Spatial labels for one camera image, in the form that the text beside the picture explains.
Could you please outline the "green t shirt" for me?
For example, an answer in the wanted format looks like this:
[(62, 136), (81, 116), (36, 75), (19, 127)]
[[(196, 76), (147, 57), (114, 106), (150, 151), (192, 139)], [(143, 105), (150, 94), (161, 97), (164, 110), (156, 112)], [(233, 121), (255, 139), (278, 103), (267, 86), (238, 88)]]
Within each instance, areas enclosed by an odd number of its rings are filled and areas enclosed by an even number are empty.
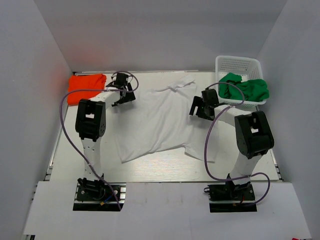
[[(245, 101), (261, 102), (270, 97), (268, 85), (263, 79), (258, 78), (243, 81), (240, 75), (230, 72), (219, 80), (219, 82), (236, 86), (243, 93)], [(219, 96), (224, 99), (241, 101), (243, 97), (240, 91), (229, 84), (219, 84)]]

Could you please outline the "white t shirt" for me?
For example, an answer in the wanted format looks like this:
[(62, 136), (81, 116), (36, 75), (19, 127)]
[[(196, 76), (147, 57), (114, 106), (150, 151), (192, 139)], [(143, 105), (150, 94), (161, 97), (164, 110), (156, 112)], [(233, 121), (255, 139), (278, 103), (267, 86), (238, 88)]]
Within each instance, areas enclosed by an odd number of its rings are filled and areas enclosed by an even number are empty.
[(164, 88), (136, 91), (133, 102), (113, 107), (111, 127), (117, 154), (126, 163), (147, 154), (184, 148), (185, 154), (215, 161), (219, 148), (219, 130), (208, 132), (211, 121), (189, 115), (194, 96), (200, 94), (195, 79), (187, 75)]

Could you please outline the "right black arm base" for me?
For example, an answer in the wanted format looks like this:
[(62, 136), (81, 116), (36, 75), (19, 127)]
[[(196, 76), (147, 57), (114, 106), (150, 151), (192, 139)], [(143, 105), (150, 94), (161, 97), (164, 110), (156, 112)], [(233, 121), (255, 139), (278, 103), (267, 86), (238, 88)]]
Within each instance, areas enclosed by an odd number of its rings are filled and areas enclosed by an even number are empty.
[(210, 184), (203, 189), (208, 194), (210, 213), (253, 213), (257, 212), (253, 186), (231, 190), (227, 184)]

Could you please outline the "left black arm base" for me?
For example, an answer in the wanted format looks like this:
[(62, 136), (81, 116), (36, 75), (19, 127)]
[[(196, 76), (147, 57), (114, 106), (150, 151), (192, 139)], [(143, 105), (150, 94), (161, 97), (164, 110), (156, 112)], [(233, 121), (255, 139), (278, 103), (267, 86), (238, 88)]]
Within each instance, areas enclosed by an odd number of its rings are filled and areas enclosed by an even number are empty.
[(75, 212), (120, 212), (126, 198), (126, 184), (112, 184), (112, 190), (103, 185), (100, 190), (95, 191), (80, 184), (76, 187), (72, 210)]

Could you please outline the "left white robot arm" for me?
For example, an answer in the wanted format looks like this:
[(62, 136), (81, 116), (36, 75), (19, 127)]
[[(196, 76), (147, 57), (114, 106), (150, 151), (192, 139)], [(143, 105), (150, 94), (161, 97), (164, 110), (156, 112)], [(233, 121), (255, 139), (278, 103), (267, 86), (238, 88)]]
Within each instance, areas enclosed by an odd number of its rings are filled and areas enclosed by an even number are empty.
[(131, 80), (136, 77), (127, 71), (115, 72), (106, 89), (78, 103), (75, 130), (78, 133), (84, 159), (84, 176), (87, 181), (102, 181), (101, 140), (106, 132), (106, 110), (136, 99)]

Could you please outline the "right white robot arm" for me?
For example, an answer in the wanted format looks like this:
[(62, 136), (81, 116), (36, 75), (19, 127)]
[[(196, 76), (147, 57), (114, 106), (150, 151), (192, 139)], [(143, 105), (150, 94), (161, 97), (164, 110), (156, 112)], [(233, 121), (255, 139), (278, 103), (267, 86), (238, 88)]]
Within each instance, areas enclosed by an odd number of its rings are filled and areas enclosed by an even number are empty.
[(201, 94), (193, 97), (189, 114), (214, 122), (220, 120), (235, 128), (239, 154), (227, 175), (225, 192), (229, 198), (236, 200), (250, 185), (251, 175), (259, 160), (274, 147), (274, 137), (263, 111), (244, 111), (219, 102), (215, 89), (205, 89)]

